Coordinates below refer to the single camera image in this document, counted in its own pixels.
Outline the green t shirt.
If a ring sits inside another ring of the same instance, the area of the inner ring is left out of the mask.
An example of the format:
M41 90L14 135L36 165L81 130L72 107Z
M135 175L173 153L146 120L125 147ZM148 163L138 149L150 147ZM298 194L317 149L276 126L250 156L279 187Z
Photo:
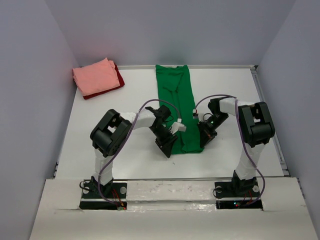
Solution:
M158 98L174 105L166 105L173 116L169 121L171 126L178 119L177 111L180 112L182 123L186 131L176 133L177 140L174 142L171 153L198 154L203 151L200 147L200 133L198 120L193 118L195 100L192 92L190 71L187 65L177 67L155 66Z

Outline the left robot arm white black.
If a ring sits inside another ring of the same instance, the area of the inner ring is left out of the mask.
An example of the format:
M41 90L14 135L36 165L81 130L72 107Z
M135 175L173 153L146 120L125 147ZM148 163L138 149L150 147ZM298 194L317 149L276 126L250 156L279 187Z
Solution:
M155 135L155 143L167 158L172 155L177 132L184 132L186 126L179 117L170 127L166 126L171 116L170 109L161 105L158 109L147 106L137 113L120 113L108 110L90 134L95 152L95 172L90 187L97 196L106 198L112 190L113 161L123 148L130 134L140 128L148 128Z

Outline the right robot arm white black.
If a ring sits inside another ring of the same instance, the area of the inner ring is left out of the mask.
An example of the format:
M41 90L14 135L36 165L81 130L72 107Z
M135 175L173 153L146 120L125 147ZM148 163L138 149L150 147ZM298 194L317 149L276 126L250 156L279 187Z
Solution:
M242 143L239 163L230 181L214 184L213 195L217 199L261 197L264 189L258 186L256 175L261 172L258 162L263 149L275 135L275 127L268 105L241 102L227 94L215 94L207 97L211 116L200 119L197 127L200 134L200 146L203 148L217 135L217 128L230 116L235 116Z

